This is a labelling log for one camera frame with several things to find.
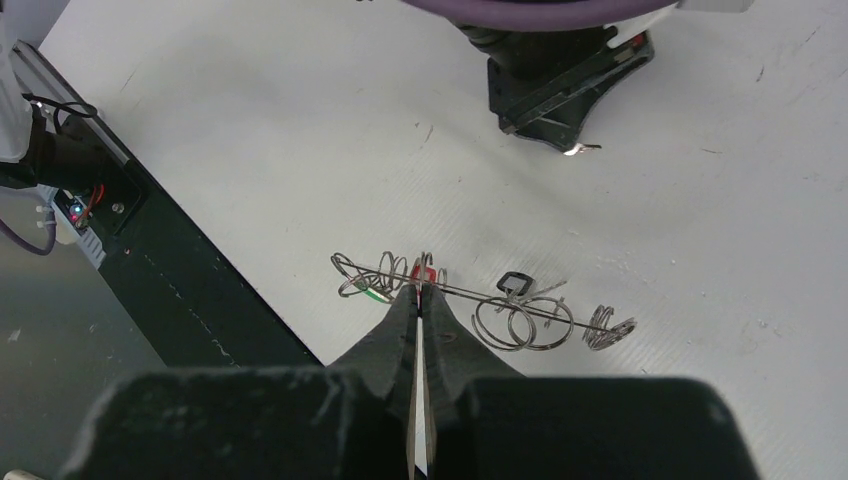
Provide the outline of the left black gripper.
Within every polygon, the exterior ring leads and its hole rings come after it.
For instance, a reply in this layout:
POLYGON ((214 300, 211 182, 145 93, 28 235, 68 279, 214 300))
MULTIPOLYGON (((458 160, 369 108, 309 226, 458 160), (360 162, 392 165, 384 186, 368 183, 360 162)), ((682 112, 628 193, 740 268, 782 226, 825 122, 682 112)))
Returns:
POLYGON ((500 130, 562 153, 576 149, 596 104, 654 57, 647 31, 610 47, 616 32, 488 29, 489 109, 500 130))

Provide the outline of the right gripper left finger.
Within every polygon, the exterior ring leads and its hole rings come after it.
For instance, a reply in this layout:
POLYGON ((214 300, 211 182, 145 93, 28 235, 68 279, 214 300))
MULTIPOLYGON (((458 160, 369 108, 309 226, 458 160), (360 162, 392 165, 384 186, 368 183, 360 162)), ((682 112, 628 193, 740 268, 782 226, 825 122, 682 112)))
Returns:
POLYGON ((375 479, 414 479, 418 290, 402 287, 384 318, 330 366, 356 373, 376 400, 376 422, 364 437, 375 479))

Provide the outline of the green key tag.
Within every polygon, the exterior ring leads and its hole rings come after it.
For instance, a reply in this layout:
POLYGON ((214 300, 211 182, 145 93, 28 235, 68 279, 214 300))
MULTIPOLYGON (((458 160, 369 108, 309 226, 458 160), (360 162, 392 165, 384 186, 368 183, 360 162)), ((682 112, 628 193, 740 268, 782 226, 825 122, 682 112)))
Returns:
POLYGON ((393 302, 393 298, 391 296, 387 296, 378 290, 367 289, 364 291, 364 294, 372 300, 375 300, 382 304, 391 304, 393 302))

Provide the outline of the black key tag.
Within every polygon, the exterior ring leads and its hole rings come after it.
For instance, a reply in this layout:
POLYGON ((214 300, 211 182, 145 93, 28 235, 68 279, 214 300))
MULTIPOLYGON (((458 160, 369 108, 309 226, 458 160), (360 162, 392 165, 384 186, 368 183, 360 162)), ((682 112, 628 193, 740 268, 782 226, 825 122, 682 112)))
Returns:
POLYGON ((534 283, 535 280, 525 273, 509 271, 498 280, 496 288, 507 296, 521 297, 530 291, 534 283))

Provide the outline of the red key tag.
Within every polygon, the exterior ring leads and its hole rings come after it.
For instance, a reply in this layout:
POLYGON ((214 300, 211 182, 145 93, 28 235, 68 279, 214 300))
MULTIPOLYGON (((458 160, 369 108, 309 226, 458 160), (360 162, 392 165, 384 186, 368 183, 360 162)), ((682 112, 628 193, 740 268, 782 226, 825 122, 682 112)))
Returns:
POLYGON ((414 284, 436 283, 438 280, 438 272, 430 267, 416 262, 410 274, 410 282, 414 284))

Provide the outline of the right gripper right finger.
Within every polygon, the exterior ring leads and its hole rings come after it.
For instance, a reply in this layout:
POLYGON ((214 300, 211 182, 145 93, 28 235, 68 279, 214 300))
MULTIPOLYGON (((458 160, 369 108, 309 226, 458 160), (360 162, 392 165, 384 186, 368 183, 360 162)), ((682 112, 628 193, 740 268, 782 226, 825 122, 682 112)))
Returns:
POLYGON ((479 477, 476 382, 520 378, 457 320, 441 289, 421 290, 424 407, 430 479, 479 477))

